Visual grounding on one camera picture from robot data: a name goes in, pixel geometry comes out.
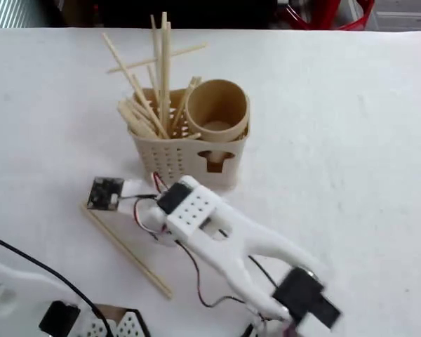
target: white plastic basket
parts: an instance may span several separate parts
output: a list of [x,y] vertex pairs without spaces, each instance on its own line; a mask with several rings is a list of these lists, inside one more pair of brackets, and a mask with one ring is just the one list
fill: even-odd
[[[172,116],[185,90],[171,91]],[[145,97],[153,104],[151,89],[144,90]],[[141,138],[128,130],[134,139],[140,158],[148,172],[158,172],[166,183],[174,183],[183,175],[194,176],[207,186],[233,187],[240,164],[243,147],[249,136],[249,122],[238,139],[229,143],[210,143],[202,140],[174,138],[152,140]],[[173,137],[189,136],[187,120],[184,116],[178,122]],[[221,164],[208,161],[208,152],[226,152]]]

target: black cable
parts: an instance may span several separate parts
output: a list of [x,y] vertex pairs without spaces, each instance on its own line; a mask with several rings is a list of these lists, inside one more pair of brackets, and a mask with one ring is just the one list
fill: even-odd
[[204,305],[206,308],[215,308],[217,305],[219,305],[221,302],[223,302],[225,300],[234,300],[238,303],[245,304],[245,301],[240,300],[238,298],[235,298],[233,296],[223,296],[223,297],[217,299],[214,303],[208,304],[203,299],[203,296],[201,295],[201,275],[200,275],[198,263],[196,263],[196,260],[193,257],[193,255],[190,253],[189,249],[187,249],[181,242],[176,241],[176,244],[178,244],[178,246],[181,247],[187,253],[187,255],[190,257],[190,260],[192,260],[192,262],[194,264],[194,267],[195,267],[195,270],[196,270],[196,290],[198,291],[199,301],[201,302],[202,305]]
[[[226,232],[224,230],[218,230],[218,232],[220,232],[221,235],[223,235],[224,237],[228,238]],[[268,273],[268,271],[266,271],[263,266],[259,263],[259,261],[257,261],[254,257],[252,257],[251,255],[248,255],[248,258],[250,260],[252,260],[255,265],[260,269],[260,271],[268,278],[268,280],[273,284],[274,288],[278,289],[278,285],[276,284],[276,282],[273,280],[273,277]]]
[[135,194],[130,195],[128,197],[119,197],[119,200],[125,200],[125,199],[153,199],[156,200],[158,197],[158,194]]
[[47,265],[44,265],[42,262],[36,260],[35,258],[29,256],[28,254],[24,253],[23,251],[20,251],[19,249],[11,246],[10,244],[7,244],[5,241],[0,240],[0,246],[9,249],[10,251],[12,251],[13,253],[18,254],[19,256],[23,257],[24,259],[28,260],[29,262],[37,265],[38,267],[44,269],[45,271],[49,272],[50,274],[52,274],[53,276],[57,277],[59,280],[61,280],[62,282],[64,282],[66,285],[68,285],[68,287],[73,290],[73,292],[78,295],[84,302],[86,302],[92,309],[93,314],[101,319],[103,321],[103,324],[105,325],[106,328],[106,337],[114,337],[114,335],[112,334],[111,331],[111,327],[109,326],[109,324],[107,323],[107,320],[105,318],[105,316],[103,315],[103,313],[100,311],[100,309],[98,309],[95,304],[92,303],[91,300],[89,300],[86,295],[84,295],[78,288],[76,288],[68,279],[66,279],[65,277],[63,277],[59,272],[57,272],[56,270],[51,269],[50,267],[48,267]]

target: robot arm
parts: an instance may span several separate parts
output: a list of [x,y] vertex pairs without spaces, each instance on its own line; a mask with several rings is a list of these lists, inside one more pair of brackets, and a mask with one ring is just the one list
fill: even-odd
[[[321,295],[327,272],[318,261],[285,237],[233,209],[190,176],[182,177],[162,194],[150,210],[148,223],[155,227],[166,225],[173,236],[217,270],[237,294],[266,317],[299,323],[312,313],[330,328],[340,315]],[[224,230],[227,238],[214,238],[218,230]],[[293,267],[273,296],[250,278],[244,259],[252,254],[278,258]]]

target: black component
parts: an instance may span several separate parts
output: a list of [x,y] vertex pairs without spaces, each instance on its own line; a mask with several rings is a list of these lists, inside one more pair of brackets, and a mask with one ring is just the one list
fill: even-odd
[[273,293],[273,298],[289,310],[296,326],[310,312],[330,329],[341,312],[323,297],[323,289],[308,272],[294,267]]
[[41,261],[36,260],[35,258],[29,256],[28,254],[24,253],[23,251],[20,251],[19,249],[15,248],[14,246],[11,246],[10,244],[6,243],[3,240],[0,240],[0,246],[12,251],[13,253],[16,253],[20,257],[24,258],[25,260],[28,260],[29,262],[37,265],[38,267],[42,268],[43,270],[49,272],[56,278],[58,278],[60,281],[64,282],[76,295],[78,295],[84,302],[86,302],[92,309],[93,314],[102,320],[103,324],[106,328],[106,337],[114,337],[111,331],[111,327],[107,323],[107,320],[103,313],[100,311],[100,309],[97,308],[95,304],[92,303],[91,300],[87,298],[86,295],[84,295],[78,288],[76,288],[68,279],[63,277],[59,272],[56,270],[48,267],[47,265],[44,265]]
[[99,209],[101,211],[113,211],[117,209],[119,200],[112,202],[112,195],[120,197],[124,179],[100,178],[93,180],[92,190],[87,201],[88,209]]
[[181,202],[192,193],[192,189],[181,183],[174,183],[168,191],[157,201],[159,206],[167,215],[178,207]]
[[52,302],[39,324],[41,331],[52,337],[67,337],[79,316],[80,309],[60,300]]
[[312,308],[312,314],[314,314],[321,323],[331,329],[338,317],[341,315],[341,312],[326,298],[320,296],[319,300]]

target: white tablecloth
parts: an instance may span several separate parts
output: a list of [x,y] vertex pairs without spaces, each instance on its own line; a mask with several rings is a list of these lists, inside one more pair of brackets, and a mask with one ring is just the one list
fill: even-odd
[[[238,336],[249,314],[201,307],[183,252],[159,250],[168,302],[78,209],[94,176],[143,175],[116,112],[130,87],[105,74],[115,64],[101,31],[0,30],[0,238],[96,303],[140,309],[153,336]],[[152,55],[147,30],[107,32],[127,62]],[[229,79],[252,103],[225,197],[333,270],[336,336],[421,337],[421,33],[173,31],[173,49],[204,41],[172,59],[171,86]],[[3,249],[0,261],[37,270]],[[228,293],[201,265],[204,296]]]

